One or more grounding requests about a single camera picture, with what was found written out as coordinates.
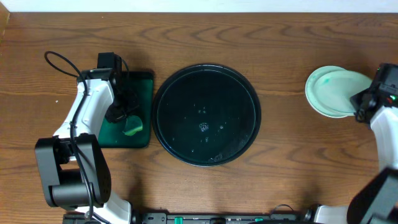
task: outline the round black tray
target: round black tray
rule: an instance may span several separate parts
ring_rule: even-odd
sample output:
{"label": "round black tray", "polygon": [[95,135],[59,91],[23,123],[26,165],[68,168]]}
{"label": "round black tray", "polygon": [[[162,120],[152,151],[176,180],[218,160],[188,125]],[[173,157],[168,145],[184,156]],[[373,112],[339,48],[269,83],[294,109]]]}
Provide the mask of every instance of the round black tray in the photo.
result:
{"label": "round black tray", "polygon": [[152,108],[157,139],[174,157],[196,166],[217,166],[243,154],[261,123],[258,96],[239,72],[221,65],[194,65],[168,78]]}

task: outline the dark green rectangular tray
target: dark green rectangular tray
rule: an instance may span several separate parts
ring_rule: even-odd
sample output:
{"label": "dark green rectangular tray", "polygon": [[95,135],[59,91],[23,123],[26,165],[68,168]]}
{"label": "dark green rectangular tray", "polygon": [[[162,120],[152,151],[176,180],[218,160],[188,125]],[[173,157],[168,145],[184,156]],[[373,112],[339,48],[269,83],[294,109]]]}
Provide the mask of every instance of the dark green rectangular tray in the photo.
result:
{"label": "dark green rectangular tray", "polygon": [[129,85],[136,90],[139,107],[133,112],[142,120],[142,131],[133,136],[123,133],[126,120],[109,123],[103,120],[99,131],[98,142],[102,148],[142,148],[146,147],[150,139],[150,112],[152,109],[152,94],[154,90],[154,76],[151,72],[130,72],[129,80],[123,86]]}

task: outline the white wall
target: white wall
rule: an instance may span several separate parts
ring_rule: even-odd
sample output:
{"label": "white wall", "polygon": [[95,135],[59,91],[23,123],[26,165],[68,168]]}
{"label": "white wall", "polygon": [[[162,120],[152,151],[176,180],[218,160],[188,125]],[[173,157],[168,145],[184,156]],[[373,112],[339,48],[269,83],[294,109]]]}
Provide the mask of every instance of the white wall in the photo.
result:
{"label": "white wall", "polygon": [[0,0],[10,12],[398,12],[398,0]]}

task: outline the wooden table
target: wooden table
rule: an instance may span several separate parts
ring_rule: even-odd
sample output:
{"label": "wooden table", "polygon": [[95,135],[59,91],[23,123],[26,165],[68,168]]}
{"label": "wooden table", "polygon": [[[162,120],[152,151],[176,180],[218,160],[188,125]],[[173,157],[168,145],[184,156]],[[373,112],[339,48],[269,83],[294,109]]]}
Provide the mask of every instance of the wooden table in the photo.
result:
{"label": "wooden table", "polygon": [[[267,213],[287,203],[347,205],[378,172],[373,133],[354,118],[331,119],[307,103],[314,69],[338,65],[373,77],[397,63],[394,14],[12,13],[0,53],[0,219],[60,223],[45,203],[34,156],[76,94],[76,81],[51,68],[46,50],[83,70],[116,52],[131,70],[155,71],[155,92],[173,72],[212,62],[254,86],[262,124],[254,144],[223,166],[180,162],[152,133],[146,149],[103,149],[113,190],[142,211]],[[60,67],[67,65],[59,60]]]}

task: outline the green sponge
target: green sponge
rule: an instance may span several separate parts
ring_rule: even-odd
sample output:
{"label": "green sponge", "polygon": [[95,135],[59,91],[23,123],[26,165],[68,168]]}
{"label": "green sponge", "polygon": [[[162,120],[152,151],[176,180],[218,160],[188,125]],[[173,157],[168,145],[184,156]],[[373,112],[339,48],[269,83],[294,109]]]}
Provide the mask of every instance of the green sponge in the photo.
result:
{"label": "green sponge", "polygon": [[140,117],[132,115],[126,119],[123,133],[127,136],[133,136],[138,131],[142,131],[142,121]]}

